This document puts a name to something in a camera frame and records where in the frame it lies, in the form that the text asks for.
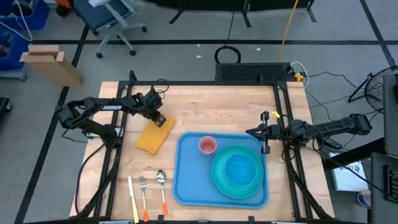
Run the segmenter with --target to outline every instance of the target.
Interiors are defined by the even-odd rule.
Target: wooden table
[[[100,98],[116,96],[118,83],[104,82],[99,93]],[[310,110],[302,83],[288,83],[290,104],[295,119],[311,123]],[[149,86],[135,86],[132,93],[147,93]],[[258,210],[200,207],[179,204],[172,194],[174,160],[178,137],[187,131],[208,131],[219,133],[244,133],[245,130],[261,123],[263,111],[275,111],[275,98],[271,86],[170,86],[163,100],[160,112],[176,117],[177,122],[156,156],[134,147],[141,132],[149,120],[142,116],[128,116],[123,151],[119,166],[118,181],[113,202],[111,218],[113,220],[132,220],[132,207],[129,197],[127,177],[133,178],[134,194],[142,220],[142,193],[138,176],[147,178],[146,202],[149,219],[156,220],[162,214],[162,192],[156,181],[157,171],[162,169],[167,175],[165,196],[169,214],[165,220],[248,220],[254,216],[257,221],[294,220],[292,199],[289,190],[286,164],[281,158],[282,143],[269,141],[271,153],[267,156],[269,201]],[[111,122],[112,112],[100,112],[95,121],[106,124]],[[276,117],[270,115],[269,124],[275,124]],[[88,142],[85,158],[102,144],[100,139]],[[98,188],[103,166],[103,149],[93,156],[81,175],[78,196],[79,207],[83,208]],[[323,172],[320,155],[309,149],[302,149],[302,162],[309,191],[325,211],[334,217],[328,186]],[[305,217],[301,191],[297,187],[301,216]],[[101,213],[104,214],[107,199],[103,200]],[[71,215],[75,214],[72,206]]]

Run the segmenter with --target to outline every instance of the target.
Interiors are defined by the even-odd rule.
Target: office chair
[[[130,0],[76,0],[73,2],[73,7],[94,35],[97,35],[98,30],[103,27],[109,28],[109,32],[97,49],[97,58],[103,58],[102,49],[112,35],[116,35],[129,47],[131,55],[136,54],[136,51],[123,35],[123,31],[141,27],[143,32],[147,32],[147,28],[143,23],[127,23],[126,19],[137,14]]]

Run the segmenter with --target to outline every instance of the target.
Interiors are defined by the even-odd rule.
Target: floor
[[[35,44],[60,45],[67,59],[83,74],[83,87],[61,90],[29,66],[22,69],[28,75],[25,82],[0,80],[0,96],[10,98],[14,107],[3,119],[0,131],[0,217],[3,223],[64,219],[69,215],[85,145],[61,138],[63,129],[52,119],[59,101],[97,96],[101,82],[127,80],[130,70],[134,70],[139,80],[214,80],[213,55],[228,36],[232,13],[187,11],[171,25],[168,21],[176,10],[140,0],[134,4],[139,14],[132,20],[145,22],[148,28],[147,33],[126,32],[129,40],[144,40],[134,45],[137,51],[134,57],[128,54],[126,46],[107,45],[104,58],[97,59],[95,52],[99,41],[92,40],[100,40],[103,33],[99,36],[84,33],[85,25],[79,17],[72,13],[61,18],[53,7],[44,30],[33,31]],[[310,75],[325,71],[344,74],[359,85],[369,72],[378,72],[392,65],[394,59],[398,60],[397,7],[395,0],[316,0],[312,7],[316,23],[305,10],[296,11],[287,36],[294,41],[287,42],[283,61],[301,62]],[[242,62],[278,61],[280,40],[289,14],[290,10],[250,12],[251,28],[245,26],[241,14],[234,15],[231,40],[264,40],[231,44],[241,51]],[[209,41],[199,45],[195,41],[175,45],[148,40]],[[236,56],[221,52],[220,60],[233,63]],[[66,99],[60,98],[66,91]],[[354,88],[341,77],[320,75],[311,78],[306,91],[319,102],[327,102],[350,95]],[[308,103],[317,105],[311,96]],[[373,110],[364,99],[353,103],[341,100],[326,106],[331,119]],[[325,109],[320,106],[312,108],[311,114],[315,124],[328,121]],[[371,124],[373,130],[369,135],[356,136],[346,148],[382,137],[382,115],[376,115]],[[71,131],[69,135],[81,139],[78,131]],[[351,135],[342,134],[333,139],[345,144],[350,138]],[[47,152],[46,149],[47,157],[30,204],[29,200],[24,200],[27,203],[21,206],[37,158],[40,153]],[[366,209],[356,203],[356,193],[335,191],[330,173],[326,176],[336,217],[366,222]],[[27,208],[27,213],[24,216],[22,212],[17,217],[20,207],[22,211]]]

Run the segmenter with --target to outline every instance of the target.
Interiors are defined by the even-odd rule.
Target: pink cup
[[[199,141],[199,148],[205,155],[210,155],[217,148],[216,140],[211,136],[205,136]]]

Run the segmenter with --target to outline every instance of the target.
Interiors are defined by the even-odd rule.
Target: orange handle
[[[163,215],[167,215],[167,205],[165,201],[163,201]]]
[[[144,221],[145,222],[148,222],[148,210],[147,210],[147,207],[145,206],[145,208],[144,208]]]

